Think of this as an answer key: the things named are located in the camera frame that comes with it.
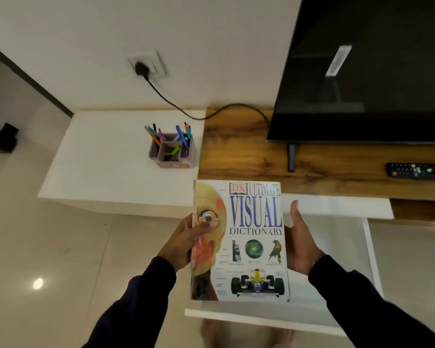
person's left hand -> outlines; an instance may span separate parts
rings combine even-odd
[[[194,239],[200,234],[213,231],[218,225],[218,222],[213,220],[200,223],[196,227],[191,228],[192,218],[193,216],[190,214],[180,221],[171,238],[169,238],[158,253],[159,257],[171,263],[176,272],[190,263],[190,250]]]

black remote control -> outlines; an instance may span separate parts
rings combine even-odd
[[[387,175],[393,178],[435,180],[435,164],[389,162],[385,168]]]

black television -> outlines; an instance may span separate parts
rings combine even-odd
[[[302,0],[267,140],[435,144],[435,0]]]

dark blue sleeve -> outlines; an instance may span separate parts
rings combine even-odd
[[[143,275],[132,278],[121,299],[101,315],[84,347],[154,347],[175,282],[173,266],[162,257],[153,258]]]
[[[311,269],[309,282],[356,347],[435,347],[435,333],[387,302],[365,276],[346,272],[326,255]]]

black cable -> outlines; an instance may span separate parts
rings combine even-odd
[[[219,110],[217,110],[216,112],[212,113],[211,115],[207,116],[207,117],[203,117],[203,118],[195,118],[190,116],[188,113],[186,113],[184,110],[182,110],[179,106],[173,104],[172,102],[170,102],[168,99],[166,99],[163,95],[161,95],[161,93],[155,88],[155,86],[152,84],[152,82],[150,81],[150,79],[148,78],[148,76],[144,75],[145,80],[148,82],[148,84],[150,84],[150,86],[153,88],[154,91],[156,91],[156,93],[164,100],[166,101],[169,105],[174,106],[177,110],[179,110],[180,112],[182,112],[184,115],[186,115],[187,117],[190,117],[193,120],[197,120],[197,121],[203,121],[203,120],[207,120],[215,115],[217,115],[219,112],[225,110],[226,108],[230,107],[230,106],[243,106],[243,107],[247,107],[249,109],[253,109],[255,111],[257,111],[266,121],[266,123],[269,125],[269,119],[264,115],[264,113],[262,113],[260,110],[258,110],[257,108],[248,105],[248,104],[242,104],[239,102],[233,103],[233,104],[227,104],[225,106],[222,106]]]

